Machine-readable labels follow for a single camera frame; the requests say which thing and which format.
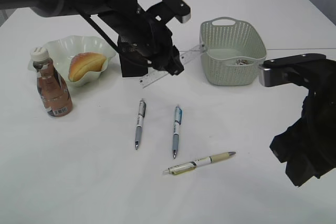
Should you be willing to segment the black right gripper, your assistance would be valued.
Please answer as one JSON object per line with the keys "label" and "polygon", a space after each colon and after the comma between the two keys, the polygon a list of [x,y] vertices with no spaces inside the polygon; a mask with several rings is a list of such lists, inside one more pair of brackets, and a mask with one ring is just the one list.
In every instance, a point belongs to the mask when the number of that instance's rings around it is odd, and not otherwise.
{"label": "black right gripper", "polygon": [[297,187],[312,177],[319,179],[335,168],[335,162],[329,161],[321,147],[313,141],[303,119],[275,136],[270,149],[278,161],[286,163],[286,175]]}

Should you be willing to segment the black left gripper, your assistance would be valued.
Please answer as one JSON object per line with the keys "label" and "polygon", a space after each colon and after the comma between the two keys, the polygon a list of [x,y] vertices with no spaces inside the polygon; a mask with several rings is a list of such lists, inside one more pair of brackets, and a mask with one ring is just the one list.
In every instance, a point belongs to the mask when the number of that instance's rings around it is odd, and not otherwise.
{"label": "black left gripper", "polygon": [[147,60],[147,67],[164,69],[172,76],[184,71],[172,32],[147,11],[137,8],[133,12],[115,12],[115,31]]}

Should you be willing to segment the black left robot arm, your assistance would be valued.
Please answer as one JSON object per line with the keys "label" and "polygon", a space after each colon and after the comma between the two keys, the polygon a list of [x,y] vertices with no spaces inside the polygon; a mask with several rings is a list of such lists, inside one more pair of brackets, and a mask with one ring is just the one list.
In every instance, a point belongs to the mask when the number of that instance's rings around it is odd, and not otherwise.
{"label": "black left robot arm", "polygon": [[184,67],[167,27],[186,23],[183,0],[161,0],[143,9],[138,0],[1,0],[1,9],[31,8],[41,17],[80,15],[128,64],[178,75]]}

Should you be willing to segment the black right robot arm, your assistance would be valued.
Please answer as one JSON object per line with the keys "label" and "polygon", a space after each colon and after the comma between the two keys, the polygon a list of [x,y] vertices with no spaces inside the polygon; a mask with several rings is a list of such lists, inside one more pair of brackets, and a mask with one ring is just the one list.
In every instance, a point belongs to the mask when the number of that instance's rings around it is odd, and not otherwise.
{"label": "black right robot arm", "polygon": [[291,182],[302,186],[335,168],[335,61],[291,64],[286,80],[308,89],[301,118],[275,136],[270,149]]}

